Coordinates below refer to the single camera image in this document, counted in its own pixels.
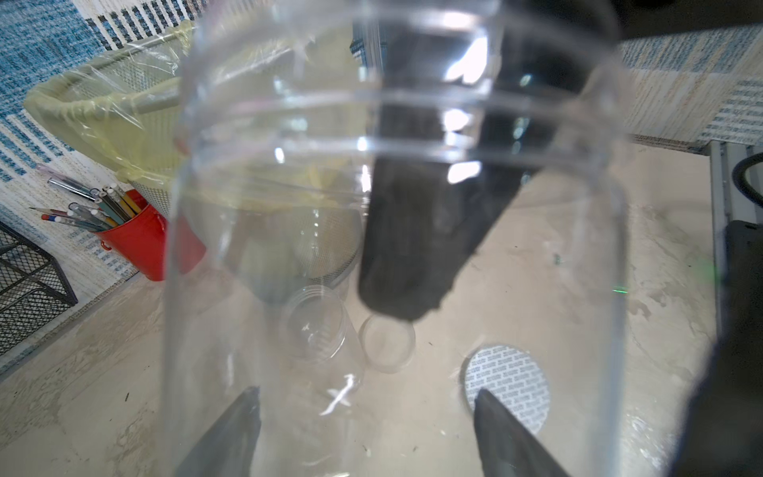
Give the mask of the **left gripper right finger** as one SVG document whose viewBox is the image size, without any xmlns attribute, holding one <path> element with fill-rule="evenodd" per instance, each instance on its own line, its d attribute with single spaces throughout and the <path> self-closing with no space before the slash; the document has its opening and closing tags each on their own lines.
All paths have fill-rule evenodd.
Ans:
<svg viewBox="0 0 763 477">
<path fill-rule="evenodd" d="M 474 429 L 485 476 L 568 477 L 540 441 L 487 389 L 478 391 L 475 399 Z"/>
</svg>

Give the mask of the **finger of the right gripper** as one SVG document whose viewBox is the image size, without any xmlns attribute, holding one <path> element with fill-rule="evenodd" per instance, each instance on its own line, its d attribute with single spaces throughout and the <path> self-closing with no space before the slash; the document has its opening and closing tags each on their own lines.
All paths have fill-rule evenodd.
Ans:
<svg viewBox="0 0 763 477">
<path fill-rule="evenodd" d="M 502 12 L 527 11 L 566 28 L 596 37 L 596 1 L 448 1 L 456 7 L 483 10 L 500 4 Z M 456 54 L 467 52 L 465 40 L 415 32 L 413 27 L 383 23 L 387 39 L 383 80 L 388 87 L 413 89 L 455 66 Z M 497 50 L 500 69 L 494 91 L 516 93 L 529 75 L 531 89 L 581 93 L 592 69 L 579 66 L 553 47 L 520 47 L 516 35 L 488 37 L 488 51 Z M 476 148 L 497 152 L 548 149 L 558 124 L 517 112 L 488 109 L 480 119 Z M 442 139 L 444 123 L 431 107 L 385 105 L 379 138 L 423 142 Z M 375 161 L 370 214 L 359 279 L 359 296 L 375 312 L 416 321 L 439 308 L 464 264 L 475 254 L 504 210 L 519 194 L 522 179 L 540 168 L 482 163 L 474 178 L 450 184 L 449 165 L 407 157 L 380 155 Z"/>
</svg>

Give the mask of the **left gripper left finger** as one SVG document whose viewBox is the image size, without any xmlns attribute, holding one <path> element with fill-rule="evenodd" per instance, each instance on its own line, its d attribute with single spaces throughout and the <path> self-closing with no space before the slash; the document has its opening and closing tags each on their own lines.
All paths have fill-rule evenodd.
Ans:
<svg viewBox="0 0 763 477">
<path fill-rule="evenodd" d="M 261 430 L 259 387 L 245 389 L 189 451 L 176 476 L 248 476 Z"/>
</svg>

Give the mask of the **patterned white jar lid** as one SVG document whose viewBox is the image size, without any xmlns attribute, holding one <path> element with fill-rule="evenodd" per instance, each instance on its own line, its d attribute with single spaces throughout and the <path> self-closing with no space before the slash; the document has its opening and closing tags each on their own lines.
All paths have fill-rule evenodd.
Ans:
<svg viewBox="0 0 763 477">
<path fill-rule="evenodd" d="M 536 360 L 527 352 L 506 344 L 487 345 L 469 355 L 460 383 L 470 411 L 477 395 L 487 390 L 528 431 L 537 434 L 550 413 L 550 385 Z"/>
</svg>

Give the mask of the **jar with patterned white lid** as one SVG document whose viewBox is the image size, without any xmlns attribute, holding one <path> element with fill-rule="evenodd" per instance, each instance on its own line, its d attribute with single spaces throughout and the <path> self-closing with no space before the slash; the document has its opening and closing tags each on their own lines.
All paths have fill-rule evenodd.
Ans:
<svg viewBox="0 0 763 477">
<path fill-rule="evenodd" d="M 213 1 L 182 65 L 164 476 L 611 476 L 610 1 Z"/>
</svg>

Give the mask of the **clear plastic jar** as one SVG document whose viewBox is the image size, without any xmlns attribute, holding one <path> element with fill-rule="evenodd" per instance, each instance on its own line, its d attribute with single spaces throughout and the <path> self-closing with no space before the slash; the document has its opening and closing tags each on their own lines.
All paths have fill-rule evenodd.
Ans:
<svg viewBox="0 0 763 477">
<path fill-rule="evenodd" d="M 292 295 L 278 338 L 290 368 L 320 392 L 351 394 L 363 383 L 366 362 L 359 336 L 333 289 L 310 285 Z"/>
</svg>

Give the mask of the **clear large jar lid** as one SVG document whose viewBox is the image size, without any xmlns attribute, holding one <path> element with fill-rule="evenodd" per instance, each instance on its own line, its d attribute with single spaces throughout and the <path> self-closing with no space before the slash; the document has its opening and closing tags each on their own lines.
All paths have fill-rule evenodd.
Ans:
<svg viewBox="0 0 763 477">
<path fill-rule="evenodd" d="M 415 329 L 405 320 L 371 315 L 363 323 L 359 338 L 368 365 L 381 373 L 399 373 L 415 352 Z"/>
</svg>

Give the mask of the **bin with yellow bag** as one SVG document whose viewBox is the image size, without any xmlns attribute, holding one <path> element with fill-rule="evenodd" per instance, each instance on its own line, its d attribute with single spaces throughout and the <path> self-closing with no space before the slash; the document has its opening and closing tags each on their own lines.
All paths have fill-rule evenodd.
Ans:
<svg viewBox="0 0 763 477">
<path fill-rule="evenodd" d="M 306 99 L 366 74 L 347 24 L 260 39 L 248 27 L 185 22 L 36 85 L 24 107 L 165 217 L 174 289 L 283 303 L 343 286 L 360 259 L 365 113 Z"/>
</svg>

